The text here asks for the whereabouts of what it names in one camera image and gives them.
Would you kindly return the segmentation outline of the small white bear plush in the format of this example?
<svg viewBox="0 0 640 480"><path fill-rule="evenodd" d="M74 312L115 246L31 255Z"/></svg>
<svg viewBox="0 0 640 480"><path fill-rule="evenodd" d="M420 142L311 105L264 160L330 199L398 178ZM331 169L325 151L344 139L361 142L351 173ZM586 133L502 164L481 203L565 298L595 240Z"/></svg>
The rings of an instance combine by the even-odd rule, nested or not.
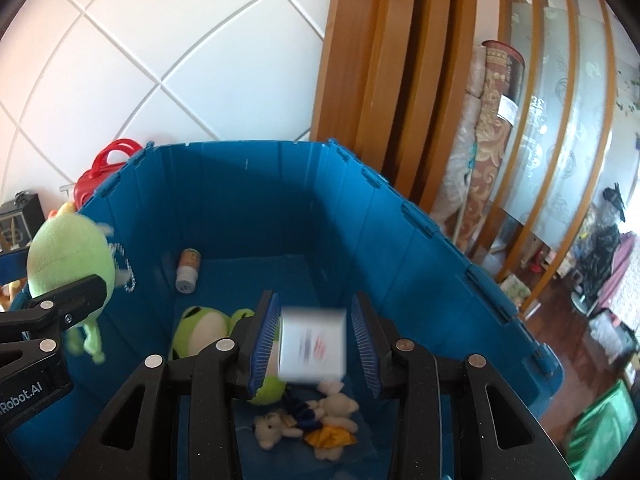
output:
<svg viewBox="0 0 640 480"><path fill-rule="evenodd" d="M299 439L303 430L288 426L280 412L270 412L254 419L253 431L260 448L272 450L283 438Z"/></svg>

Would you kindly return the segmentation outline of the blue folding crate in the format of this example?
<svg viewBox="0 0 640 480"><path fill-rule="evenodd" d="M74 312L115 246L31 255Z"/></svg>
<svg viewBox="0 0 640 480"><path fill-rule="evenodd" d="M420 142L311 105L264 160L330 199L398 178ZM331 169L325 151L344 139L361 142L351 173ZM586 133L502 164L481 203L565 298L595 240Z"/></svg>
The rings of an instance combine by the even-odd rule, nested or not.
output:
<svg viewBox="0 0 640 480"><path fill-rule="evenodd" d="M68 356L73 390L1 442L1 474L52 479L105 405L151 354L168 356L190 307L253 309L266 290L292 307L346 308L357 292L436 356L488 359L535 415L564 379L498 285L437 224L334 143L151 146L82 208L113 228L132 274L98 319L105 360ZM192 294L176 289L186 248Z"/></svg>

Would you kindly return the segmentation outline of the cream bear plush yellow skirt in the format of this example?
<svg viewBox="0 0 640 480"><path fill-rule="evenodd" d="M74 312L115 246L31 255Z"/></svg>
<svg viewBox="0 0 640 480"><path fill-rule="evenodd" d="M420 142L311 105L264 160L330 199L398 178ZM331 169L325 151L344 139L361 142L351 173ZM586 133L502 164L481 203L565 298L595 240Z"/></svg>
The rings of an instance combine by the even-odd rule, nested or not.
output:
<svg viewBox="0 0 640 480"><path fill-rule="evenodd" d="M304 441L314 451L316 460L336 462L345 448L358 443L358 424L352 419L359 411L359 404L343 392L342 382L320 382L317 389L322 394L309 406L317 413L320 428L308 432Z"/></svg>

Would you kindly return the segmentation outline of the rolled patterned carpet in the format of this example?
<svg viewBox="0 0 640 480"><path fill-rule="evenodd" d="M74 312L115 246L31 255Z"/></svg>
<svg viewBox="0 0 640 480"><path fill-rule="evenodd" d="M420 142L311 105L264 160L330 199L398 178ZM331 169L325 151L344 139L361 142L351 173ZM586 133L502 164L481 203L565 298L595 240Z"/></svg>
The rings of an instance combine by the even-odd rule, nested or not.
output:
<svg viewBox="0 0 640 480"><path fill-rule="evenodd" d="M521 103L525 58L510 44L473 49L462 112L431 217L466 252L497 182Z"/></svg>

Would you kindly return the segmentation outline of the black gift bag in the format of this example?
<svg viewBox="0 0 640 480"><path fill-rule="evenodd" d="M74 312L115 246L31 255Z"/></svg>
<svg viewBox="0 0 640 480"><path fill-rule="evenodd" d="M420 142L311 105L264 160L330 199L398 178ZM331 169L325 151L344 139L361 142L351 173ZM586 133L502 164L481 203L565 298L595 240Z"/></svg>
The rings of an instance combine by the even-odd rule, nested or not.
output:
<svg viewBox="0 0 640 480"><path fill-rule="evenodd" d="M16 193L0 207L2 252L27 247L45 221L37 193Z"/></svg>

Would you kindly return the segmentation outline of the wooden curved screen frame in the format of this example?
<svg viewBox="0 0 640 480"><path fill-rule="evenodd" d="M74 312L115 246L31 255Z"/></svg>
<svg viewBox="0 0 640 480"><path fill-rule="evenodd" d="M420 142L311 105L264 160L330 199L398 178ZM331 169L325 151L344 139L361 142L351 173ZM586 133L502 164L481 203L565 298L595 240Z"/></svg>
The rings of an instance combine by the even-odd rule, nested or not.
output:
<svg viewBox="0 0 640 480"><path fill-rule="evenodd" d="M605 0L330 0L310 136L434 216L533 314L590 214L616 97Z"/></svg>

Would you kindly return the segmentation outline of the small white medicine bottle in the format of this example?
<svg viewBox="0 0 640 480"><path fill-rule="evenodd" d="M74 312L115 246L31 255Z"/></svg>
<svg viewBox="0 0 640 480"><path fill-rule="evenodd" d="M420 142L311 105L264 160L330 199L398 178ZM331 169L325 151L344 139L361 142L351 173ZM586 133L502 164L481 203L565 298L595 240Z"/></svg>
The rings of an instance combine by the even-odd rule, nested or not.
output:
<svg viewBox="0 0 640 480"><path fill-rule="evenodd" d="M186 248L180 255L176 271L176 289L182 294L192 294L200 273L201 254L193 248Z"/></svg>

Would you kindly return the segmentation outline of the red toy suitcase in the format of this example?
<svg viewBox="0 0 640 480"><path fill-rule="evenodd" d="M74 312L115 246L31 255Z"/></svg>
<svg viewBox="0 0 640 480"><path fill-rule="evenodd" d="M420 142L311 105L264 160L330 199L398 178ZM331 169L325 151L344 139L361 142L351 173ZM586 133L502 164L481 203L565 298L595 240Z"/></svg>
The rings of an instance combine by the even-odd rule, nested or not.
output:
<svg viewBox="0 0 640 480"><path fill-rule="evenodd" d="M93 196L94 191L111 174L117 172L125 162L115 162L110 164L108 156L119 152L127 156L127 159L138 151L142 150L142 145L131 139L117 139L108 144L99 154L96 155L91 167L85 171L74 186L74 202L77 209L80 209Z"/></svg>

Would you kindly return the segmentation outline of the white medicine box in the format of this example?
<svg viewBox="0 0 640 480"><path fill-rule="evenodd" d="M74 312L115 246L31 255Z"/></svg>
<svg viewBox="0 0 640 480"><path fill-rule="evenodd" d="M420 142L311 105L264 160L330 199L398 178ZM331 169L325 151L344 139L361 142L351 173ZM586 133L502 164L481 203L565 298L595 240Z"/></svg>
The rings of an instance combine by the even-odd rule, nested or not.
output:
<svg viewBox="0 0 640 480"><path fill-rule="evenodd" d="M343 309L283 308L278 377L296 384L340 382L346 374L346 328Z"/></svg>

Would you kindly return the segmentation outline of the light green plush toy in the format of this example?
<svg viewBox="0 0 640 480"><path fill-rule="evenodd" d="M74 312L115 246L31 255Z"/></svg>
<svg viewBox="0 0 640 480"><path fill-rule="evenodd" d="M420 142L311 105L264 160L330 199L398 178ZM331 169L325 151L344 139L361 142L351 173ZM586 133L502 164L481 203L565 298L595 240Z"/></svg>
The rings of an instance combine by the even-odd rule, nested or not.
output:
<svg viewBox="0 0 640 480"><path fill-rule="evenodd" d="M33 297L96 274L105 283L106 300L116 285L116 266L108 238L113 228L96 223L67 202L49 214L27 257L27 284Z"/></svg>

